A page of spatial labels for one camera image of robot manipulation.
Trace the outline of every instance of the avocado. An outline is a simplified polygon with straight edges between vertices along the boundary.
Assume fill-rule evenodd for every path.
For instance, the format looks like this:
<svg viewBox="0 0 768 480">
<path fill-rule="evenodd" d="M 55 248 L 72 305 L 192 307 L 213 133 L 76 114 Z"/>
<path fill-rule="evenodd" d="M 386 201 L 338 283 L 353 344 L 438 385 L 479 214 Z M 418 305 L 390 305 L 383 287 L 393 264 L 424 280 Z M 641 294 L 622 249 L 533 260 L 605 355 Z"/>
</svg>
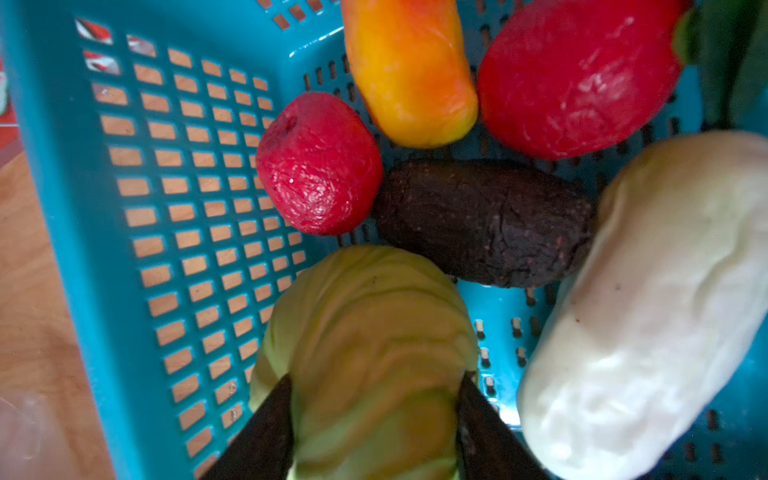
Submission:
<svg viewBox="0 0 768 480">
<path fill-rule="evenodd" d="M 410 161 L 386 176 L 373 215 L 395 247 L 485 285 L 541 286 L 587 256 L 595 207 L 564 180 L 511 161 Z"/>
</svg>

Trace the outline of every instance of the basket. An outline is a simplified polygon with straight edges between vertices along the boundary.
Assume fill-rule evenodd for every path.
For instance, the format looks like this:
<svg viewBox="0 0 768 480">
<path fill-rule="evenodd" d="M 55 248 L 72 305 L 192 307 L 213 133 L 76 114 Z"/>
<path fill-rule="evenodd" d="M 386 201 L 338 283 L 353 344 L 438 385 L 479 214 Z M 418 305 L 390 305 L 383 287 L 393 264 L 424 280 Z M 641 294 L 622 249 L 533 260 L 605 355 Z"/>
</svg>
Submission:
<svg viewBox="0 0 768 480">
<path fill-rule="evenodd" d="M 458 4 L 476 71 L 522 3 Z M 338 1 L 5 0 L 0 31 L 117 476 L 200 475 L 250 415 L 250 370 L 280 293 L 328 253 L 379 241 L 372 221 L 338 238 L 286 224 L 253 169 L 264 129 L 297 95 L 326 91 L 361 114 L 387 165 L 413 151 L 386 140 L 366 113 Z M 629 140 L 569 161 L 520 160 L 597 196 L 644 145 L 698 131 L 701 121 L 689 68 L 662 112 Z M 514 156 L 479 126 L 426 154 Z M 519 427 L 516 389 L 555 286 L 459 288 L 482 348 L 481 387 Z M 763 329 L 651 478 L 768 473 L 766 336 Z"/>
</svg>

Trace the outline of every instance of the wooden surface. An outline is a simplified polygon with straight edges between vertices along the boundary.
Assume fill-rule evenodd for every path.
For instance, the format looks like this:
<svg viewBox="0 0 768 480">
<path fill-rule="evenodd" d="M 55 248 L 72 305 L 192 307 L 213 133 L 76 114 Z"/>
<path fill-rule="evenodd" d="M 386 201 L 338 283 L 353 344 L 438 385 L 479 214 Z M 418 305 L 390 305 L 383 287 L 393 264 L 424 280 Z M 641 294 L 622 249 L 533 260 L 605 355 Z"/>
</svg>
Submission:
<svg viewBox="0 0 768 480">
<path fill-rule="evenodd" d="M 0 168 L 0 332 L 0 396 L 41 393 L 58 418 L 81 478 L 113 478 L 23 154 Z"/>
</svg>

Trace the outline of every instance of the yellow orange mango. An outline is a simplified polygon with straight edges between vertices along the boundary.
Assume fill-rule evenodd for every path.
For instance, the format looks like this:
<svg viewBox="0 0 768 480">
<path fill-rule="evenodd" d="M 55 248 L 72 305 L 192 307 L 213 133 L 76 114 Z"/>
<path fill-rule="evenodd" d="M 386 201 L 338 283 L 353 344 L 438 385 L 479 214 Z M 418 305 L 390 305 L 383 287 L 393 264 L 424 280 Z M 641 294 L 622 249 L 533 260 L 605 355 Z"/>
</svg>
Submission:
<svg viewBox="0 0 768 480">
<path fill-rule="evenodd" d="M 349 66 L 381 131 L 437 148 L 475 124 L 478 99 L 456 0 L 342 0 Z"/>
</svg>

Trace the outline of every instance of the red fruit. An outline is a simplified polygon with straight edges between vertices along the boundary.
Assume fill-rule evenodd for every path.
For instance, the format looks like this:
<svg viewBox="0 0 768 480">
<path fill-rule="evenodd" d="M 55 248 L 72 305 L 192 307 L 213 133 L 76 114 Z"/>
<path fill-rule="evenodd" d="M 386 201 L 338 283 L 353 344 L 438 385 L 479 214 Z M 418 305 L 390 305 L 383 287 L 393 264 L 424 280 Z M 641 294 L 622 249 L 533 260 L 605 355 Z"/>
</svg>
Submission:
<svg viewBox="0 0 768 480">
<path fill-rule="evenodd" d="M 283 218 L 313 235 L 360 225 L 384 174 L 359 115 L 324 93 L 303 94 L 283 110 L 261 140 L 256 169 Z"/>
<path fill-rule="evenodd" d="M 505 146 L 556 160 L 626 140 L 664 106 L 690 0 L 536 0 L 478 72 L 482 118 Z"/>
</svg>

